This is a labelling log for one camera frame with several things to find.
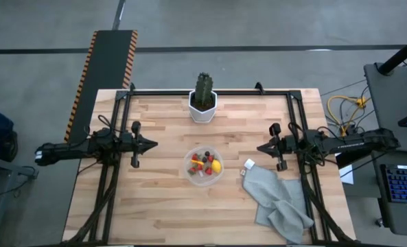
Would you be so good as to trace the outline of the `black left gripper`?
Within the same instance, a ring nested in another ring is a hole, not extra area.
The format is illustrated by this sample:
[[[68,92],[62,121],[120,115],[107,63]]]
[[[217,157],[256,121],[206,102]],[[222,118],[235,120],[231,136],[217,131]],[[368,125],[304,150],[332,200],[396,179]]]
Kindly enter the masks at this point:
[[[139,121],[134,121],[130,130],[131,132],[122,133],[122,152],[132,152],[130,164],[133,168],[139,168],[138,154],[140,153],[141,145],[141,141],[139,140],[141,123]],[[143,147],[143,153],[155,148],[158,144],[156,141],[147,138],[143,138],[143,142],[147,144]]]

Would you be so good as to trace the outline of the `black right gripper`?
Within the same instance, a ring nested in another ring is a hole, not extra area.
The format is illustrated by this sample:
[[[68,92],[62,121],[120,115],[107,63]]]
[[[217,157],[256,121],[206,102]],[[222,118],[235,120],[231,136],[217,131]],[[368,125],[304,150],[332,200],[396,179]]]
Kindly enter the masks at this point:
[[[285,137],[280,137],[281,126],[278,123],[273,123],[270,127],[270,135],[272,139],[257,147],[258,151],[271,156],[272,158],[277,158],[277,171],[287,170],[287,162],[284,160],[284,154],[293,153],[293,136],[287,135]]]

